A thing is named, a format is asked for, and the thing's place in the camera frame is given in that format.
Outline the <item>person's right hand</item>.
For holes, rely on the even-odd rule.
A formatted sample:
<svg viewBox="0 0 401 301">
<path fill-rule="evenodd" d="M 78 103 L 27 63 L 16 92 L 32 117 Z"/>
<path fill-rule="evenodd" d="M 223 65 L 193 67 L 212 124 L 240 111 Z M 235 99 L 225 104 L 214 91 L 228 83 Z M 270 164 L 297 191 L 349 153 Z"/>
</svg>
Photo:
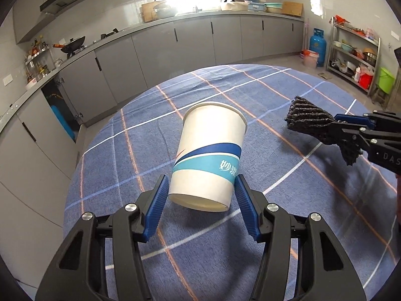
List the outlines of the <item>person's right hand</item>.
<svg viewBox="0 0 401 301">
<path fill-rule="evenodd" d="M 395 175 L 395 178 L 397 180 L 397 209 L 396 209 L 396 215 L 397 215 L 397 222 L 401 225 L 401 176 L 400 175 Z"/>
</svg>

